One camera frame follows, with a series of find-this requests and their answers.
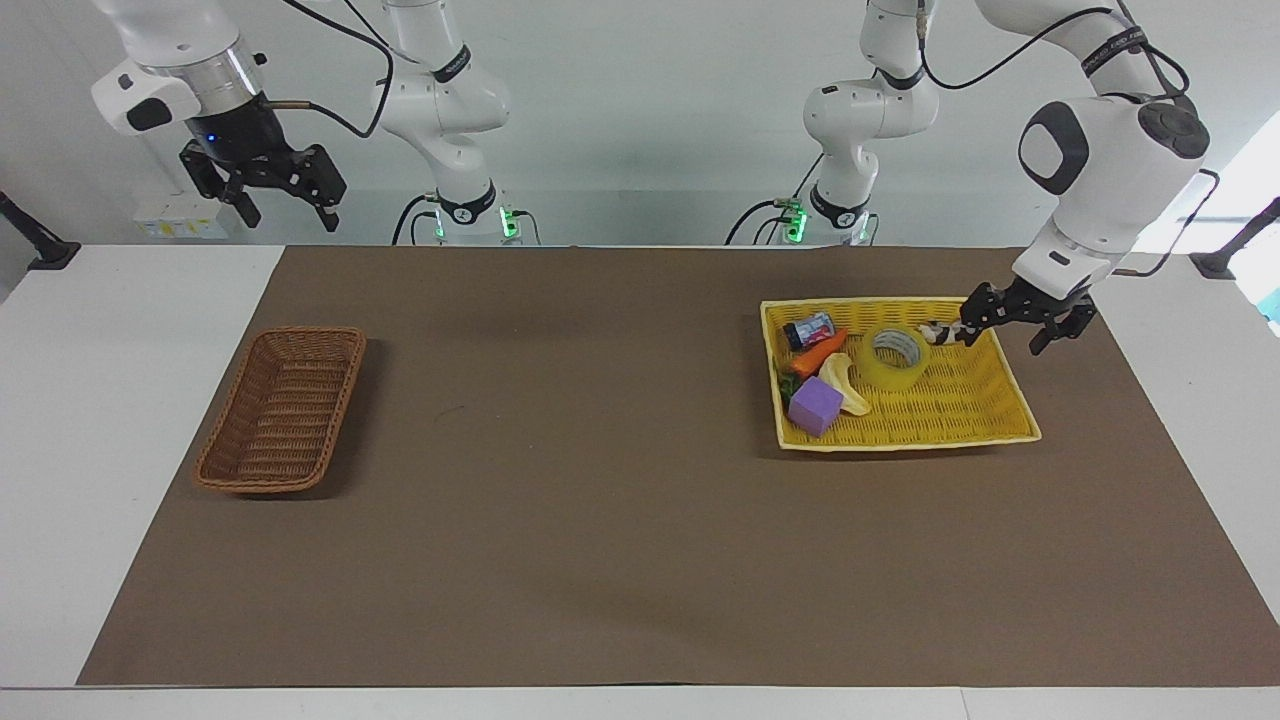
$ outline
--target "can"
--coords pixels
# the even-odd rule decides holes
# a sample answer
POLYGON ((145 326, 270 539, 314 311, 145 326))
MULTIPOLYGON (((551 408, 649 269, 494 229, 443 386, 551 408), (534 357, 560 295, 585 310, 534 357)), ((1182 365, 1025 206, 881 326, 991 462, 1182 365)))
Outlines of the can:
POLYGON ((782 325, 782 334, 786 336, 791 350, 799 352, 836 337, 836 323, 826 311, 817 313, 804 320, 782 325))

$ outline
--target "black cable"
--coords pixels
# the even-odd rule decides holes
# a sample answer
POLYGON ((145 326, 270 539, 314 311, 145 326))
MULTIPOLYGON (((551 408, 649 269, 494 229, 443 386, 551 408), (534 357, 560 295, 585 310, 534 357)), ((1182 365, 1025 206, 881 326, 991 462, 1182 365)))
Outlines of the black cable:
MULTIPOLYGON (((1178 63, 1178 60, 1174 60, 1172 58, 1166 55, 1164 50, 1156 47, 1155 45, 1147 45, 1146 50, 1148 54, 1160 58, 1161 60, 1165 61, 1165 64, 1172 68, 1174 72, 1178 73, 1179 82, 1183 83, 1181 87, 1174 88, 1171 92, 1166 92, 1165 95, 1158 95, 1156 97, 1152 97, 1151 101, 1155 102, 1157 100, 1178 100, 1179 97, 1184 97, 1187 95, 1187 91, 1192 88, 1192 77, 1187 74, 1187 69, 1183 68, 1178 63)), ((1160 65, 1152 61, 1152 67, 1156 69, 1156 74, 1160 77, 1161 85, 1166 87, 1172 87, 1172 83, 1170 83, 1169 78, 1165 77, 1165 73, 1160 69, 1160 65)))
POLYGON ((1001 60, 1001 61, 996 63, 995 65, 992 65, 987 72, 984 72, 980 76, 978 76, 978 77, 975 77, 975 78, 973 78, 970 81, 966 81, 966 82, 952 85, 952 83, 945 82, 942 79, 938 79, 938 76, 933 74, 933 69, 929 67, 929 60, 924 55, 924 38, 923 37, 920 38, 920 64, 924 67, 924 73, 927 76, 929 76, 929 79, 932 79, 933 83, 937 85, 938 87, 941 87, 943 90, 964 90, 966 87, 973 87, 973 86, 978 85, 979 82, 987 79, 988 77, 993 76, 997 70, 1000 70, 1001 68, 1004 68, 1009 63, 1014 61, 1015 58, 1018 58, 1019 55, 1021 55, 1023 53, 1025 53, 1027 50, 1029 50, 1032 45, 1036 45, 1041 40, 1044 40, 1044 37, 1047 37, 1055 29, 1057 29, 1057 28, 1060 28, 1060 27, 1062 27, 1062 26, 1065 26, 1065 24, 1068 24, 1068 23, 1070 23, 1073 20, 1083 18, 1084 15, 1093 15, 1093 14, 1108 14, 1110 15, 1111 13, 1112 13, 1111 8, 1085 8, 1084 10, 1078 10, 1075 13, 1071 13, 1070 15, 1066 15, 1065 18, 1062 18, 1062 19, 1057 20, 1056 23, 1048 26, 1047 28, 1042 29, 1034 37, 1032 37, 1030 40, 1028 40, 1027 42, 1024 42, 1021 47, 1019 47, 1018 50, 1014 50, 1014 53, 1010 54, 1007 58, 1005 58, 1004 60, 1001 60))
MULTIPOLYGON (((824 152, 819 152, 818 154, 818 159, 813 161, 813 165, 809 168, 809 172, 805 173, 804 179, 800 181, 800 184, 796 186, 796 191, 791 193, 791 200, 796 200, 797 197, 800 197, 800 191, 804 190, 805 183, 808 183, 809 178, 813 177, 813 173, 818 169, 818 165, 822 163, 822 159, 824 156, 826 156, 824 152)), ((782 210, 781 213, 778 213, 778 220, 785 220, 786 217, 787 217, 787 211, 786 210, 782 210)), ((776 233, 776 232, 778 232, 778 225, 773 225, 773 229, 769 231, 769 241, 765 242, 764 245, 773 245, 773 233, 776 233)))
POLYGON ((415 247, 417 246, 417 222, 421 220, 422 218, 435 218, 435 217, 436 217, 435 210, 428 210, 425 213, 419 213, 417 215, 413 215, 413 219, 408 222, 410 243, 412 243, 415 247))
POLYGON ((399 243, 399 233, 404 229, 404 222, 408 220, 408 214, 413 211, 413 208, 417 208, 419 202, 426 202, 428 200, 429 197, 426 195, 419 195, 415 196, 413 200, 410 200, 408 205, 404 205, 404 210, 401 211, 401 219, 396 222, 396 232, 392 233, 393 247, 399 243))
POLYGON ((1204 199, 1201 200, 1201 204, 1196 206, 1196 210, 1193 210, 1190 215, 1187 215, 1187 220, 1183 223, 1183 228, 1178 231, 1178 237, 1174 238, 1174 243, 1169 246, 1169 250, 1166 250, 1165 254, 1160 258, 1160 261, 1156 263, 1156 266, 1147 272, 1138 272, 1138 270, 1130 270, 1128 268, 1121 268, 1111 273, 1112 275, 1119 275, 1123 278, 1149 278, 1156 273, 1158 273, 1161 269, 1164 269, 1165 263, 1167 263, 1169 258, 1174 254, 1174 249, 1178 247, 1179 242, 1181 242, 1183 234, 1187 232, 1187 228, 1192 227, 1192 223, 1196 222, 1196 218, 1199 215, 1199 211, 1204 209, 1204 205, 1208 205, 1210 199, 1213 197, 1215 192, 1217 192, 1217 186, 1222 183, 1222 177, 1215 173, 1213 170, 1202 169, 1199 170, 1199 174, 1208 176, 1210 178, 1212 178, 1213 187, 1208 188, 1208 193, 1204 195, 1204 199))
POLYGON ((1120 12, 1124 13, 1124 17, 1129 18, 1130 23, 1138 24, 1138 20, 1133 19, 1133 13, 1129 12, 1129 5, 1124 0, 1116 0, 1116 5, 1120 5, 1120 12))
POLYGON ((876 236, 879 234, 879 214, 872 213, 872 217, 867 218, 867 222, 869 223, 873 219, 876 220, 876 229, 872 231, 872 241, 867 243, 867 247, 876 247, 876 236))
POLYGON ((535 218, 532 213, 530 213, 529 210, 516 210, 515 213, 511 214, 511 217, 529 218, 529 222, 534 223, 534 242, 536 242, 539 247, 543 246, 543 233, 541 231, 538 229, 538 218, 535 218))
POLYGON ((1142 105, 1144 102, 1151 102, 1149 97, 1148 99, 1143 99, 1143 97, 1140 97, 1138 95, 1132 95, 1129 92, 1103 92, 1098 97, 1121 97, 1124 100, 1128 100, 1129 102, 1133 102, 1134 105, 1142 105))
MULTIPOLYGON (((778 225, 781 225, 785 222, 786 220, 782 219, 782 218, 769 218, 768 220, 764 220, 763 223, 760 223, 759 229, 755 231, 755 237, 751 240, 751 245, 759 245, 760 243, 760 236, 764 234, 764 228, 767 228, 769 225, 773 225, 773 229, 777 231, 778 225)), ((764 245, 772 245, 772 243, 773 243, 773 233, 771 232, 769 233, 769 241, 765 242, 764 245)))
POLYGON ((733 245, 733 236, 737 234, 737 231, 742 228, 742 225, 751 215, 759 213, 760 210, 764 210, 765 208, 772 208, 772 206, 773 206, 772 200, 765 200, 763 202, 756 202, 755 205, 751 205, 751 209, 748 210, 746 213, 742 213, 742 217, 739 218, 736 223, 733 223, 733 229, 728 231, 728 237, 724 238, 724 246, 728 247, 730 245, 733 245))
POLYGON ((392 51, 387 49, 385 41, 383 44, 379 44, 376 40, 374 40, 372 37, 369 37, 367 35, 362 35, 360 32, 356 32, 356 31, 351 29, 349 27, 347 27, 347 26, 344 26, 344 24, 342 24, 339 22, 332 20, 332 19, 326 18, 326 17, 321 15, 320 13, 316 13, 311 8, 305 6, 298 0, 280 0, 280 1, 284 3, 285 5, 293 8, 294 10, 297 10, 297 12, 307 15, 308 18, 311 18, 311 19, 319 22, 319 23, 323 23, 323 24, 325 24, 325 26, 328 26, 328 27, 330 27, 330 28, 333 28, 333 29, 335 29, 335 31, 338 31, 338 32, 340 32, 340 33, 343 33, 343 35, 346 35, 348 37, 353 37, 353 38, 356 38, 356 40, 358 40, 358 41, 369 45, 370 47, 378 50, 379 53, 381 53, 383 56, 387 58, 387 77, 383 78, 383 81, 381 81, 383 95, 378 100, 378 108, 374 109, 374 118, 371 120, 369 120, 369 128, 366 128, 366 129, 358 129, 356 126, 351 124, 346 118, 343 118, 338 113, 334 113, 333 110, 325 108, 324 105, 320 105, 317 102, 312 102, 310 100, 282 100, 282 101, 278 101, 278 102, 269 102, 268 105, 271 106, 273 109, 276 109, 276 110, 315 110, 316 113, 320 113, 321 115, 324 115, 324 117, 326 117, 326 118, 337 122, 342 127, 347 128, 356 137, 360 137, 360 138, 369 138, 369 137, 371 137, 374 135, 374 131, 378 129, 379 120, 383 119, 383 109, 387 108, 387 96, 390 95, 390 91, 392 91, 392 76, 396 73, 396 60, 392 58, 392 51))
POLYGON ((365 26, 365 29, 369 31, 369 35, 376 37, 378 42, 381 42, 383 45, 390 47, 390 42, 387 42, 387 38, 379 35, 379 32, 374 29, 374 26, 369 24, 369 20, 365 18, 365 14, 356 8, 355 3, 352 3, 351 0, 342 0, 342 1, 347 5, 348 9, 351 9, 352 13, 355 13, 357 18, 360 18, 360 24, 365 26))

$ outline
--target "wicker basket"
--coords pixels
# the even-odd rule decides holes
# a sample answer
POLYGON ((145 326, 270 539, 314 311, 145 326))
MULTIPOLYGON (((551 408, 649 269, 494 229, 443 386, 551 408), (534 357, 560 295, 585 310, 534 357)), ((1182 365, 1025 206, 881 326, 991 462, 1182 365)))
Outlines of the wicker basket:
POLYGON ((950 323, 960 316, 961 302, 963 299, 952 297, 867 297, 762 304, 778 445, 785 450, 854 452, 1041 439, 1039 425, 1009 369, 995 331, 984 332, 973 347, 934 347, 924 375, 904 392, 881 391, 855 377, 854 389, 870 402, 870 414, 863 418, 841 414, 822 438, 809 436, 787 420, 778 389, 778 368, 790 364, 794 354, 782 338, 782 325, 826 310, 836 327, 849 331, 841 351, 856 356, 858 341, 867 331, 882 324, 950 323))
POLYGON ((253 338, 196 464, 196 483, 237 493, 315 487, 366 345, 355 328, 276 328, 253 338))

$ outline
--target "brown basket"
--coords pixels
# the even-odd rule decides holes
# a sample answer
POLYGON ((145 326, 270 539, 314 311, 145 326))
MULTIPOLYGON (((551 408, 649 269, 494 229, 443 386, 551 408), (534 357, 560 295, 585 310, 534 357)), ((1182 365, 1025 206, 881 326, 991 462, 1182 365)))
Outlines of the brown basket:
POLYGON ((275 328, 253 338, 196 484, 297 492, 324 477, 367 340, 355 328, 275 328))

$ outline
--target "black bracket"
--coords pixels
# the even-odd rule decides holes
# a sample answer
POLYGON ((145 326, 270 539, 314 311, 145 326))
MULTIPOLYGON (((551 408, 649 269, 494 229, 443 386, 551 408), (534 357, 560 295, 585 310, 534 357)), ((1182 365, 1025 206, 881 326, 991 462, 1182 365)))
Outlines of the black bracket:
POLYGON ((1222 246, 1217 252, 1192 252, 1192 264, 1199 270, 1201 275, 1211 281, 1234 281, 1235 274, 1229 269, 1231 264, 1231 258, 1236 252, 1244 250, 1254 237, 1262 231, 1271 227, 1271 223, 1280 218, 1280 197, 1271 201, 1271 205, 1266 210, 1258 213, 1249 220, 1230 242, 1222 246))
POLYGON ((44 223, 18 208, 4 192, 0 192, 0 215, 13 223, 13 227, 36 249, 38 258, 27 265, 28 270, 61 270, 79 252, 81 243, 58 237, 44 223))
POLYGON ((1076 290, 1066 300, 1057 300, 1023 278, 1016 278, 1006 290, 982 283, 960 306, 960 323, 965 329, 957 337, 973 346, 987 328, 1007 323, 1038 324, 1043 328, 1032 338, 1029 347, 1032 355, 1039 355, 1056 340, 1080 337, 1097 314, 1088 288, 1076 290))

